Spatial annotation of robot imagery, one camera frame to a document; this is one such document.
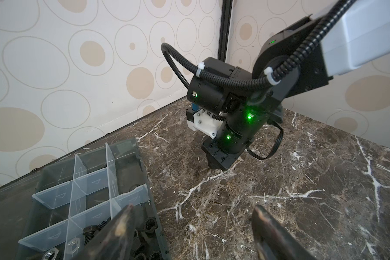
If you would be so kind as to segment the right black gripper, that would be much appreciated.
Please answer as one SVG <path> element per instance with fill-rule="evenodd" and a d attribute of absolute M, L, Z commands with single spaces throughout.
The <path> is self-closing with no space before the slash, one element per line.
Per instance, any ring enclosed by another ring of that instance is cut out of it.
<path fill-rule="evenodd" d="M 239 104 L 230 111 L 215 138 L 206 138 L 202 150 L 206 154 L 209 168 L 213 170 L 228 170 L 240 155 L 247 151 L 258 160 L 271 158 L 278 150 L 283 140 L 284 108 L 279 105 L 275 110 L 268 111 L 261 106 L 245 106 Z M 279 135 L 269 154 L 265 157 L 255 154 L 250 145 L 255 134 L 264 126 L 270 125 L 279 129 Z"/>

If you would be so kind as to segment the clear compartment organizer box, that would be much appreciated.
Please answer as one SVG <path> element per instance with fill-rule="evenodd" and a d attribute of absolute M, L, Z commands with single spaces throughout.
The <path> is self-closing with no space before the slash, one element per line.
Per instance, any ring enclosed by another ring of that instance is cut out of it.
<path fill-rule="evenodd" d="M 168 260 L 135 139 L 53 162 L 0 188 L 0 260 L 70 260 L 133 205 L 133 260 Z"/>

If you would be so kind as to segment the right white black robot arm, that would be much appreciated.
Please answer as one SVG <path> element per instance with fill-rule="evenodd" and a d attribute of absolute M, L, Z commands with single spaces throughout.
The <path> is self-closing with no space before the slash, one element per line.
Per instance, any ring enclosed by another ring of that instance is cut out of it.
<path fill-rule="evenodd" d="M 390 53 L 390 1 L 338 1 L 268 39 L 252 72 L 208 57 L 161 52 L 187 89 L 187 125 L 206 135 L 209 168 L 228 170 L 264 125 L 280 128 L 282 101 Z"/>

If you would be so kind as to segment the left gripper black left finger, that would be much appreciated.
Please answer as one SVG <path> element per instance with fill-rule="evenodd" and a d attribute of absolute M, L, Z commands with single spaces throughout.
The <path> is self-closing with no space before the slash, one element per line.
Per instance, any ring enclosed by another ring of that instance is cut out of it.
<path fill-rule="evenodd" d="M 136 227 L 132 204 L 123 208 L 73 259 L 128 260 Z"/>

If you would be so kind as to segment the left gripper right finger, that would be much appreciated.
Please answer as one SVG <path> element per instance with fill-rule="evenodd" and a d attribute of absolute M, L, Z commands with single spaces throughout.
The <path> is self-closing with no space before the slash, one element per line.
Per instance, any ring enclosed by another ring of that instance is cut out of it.
<path fill-rule="evenodd" d="M 251 226 L 259 260 L 315 258 L 261 205 L 253 208 Z"/>

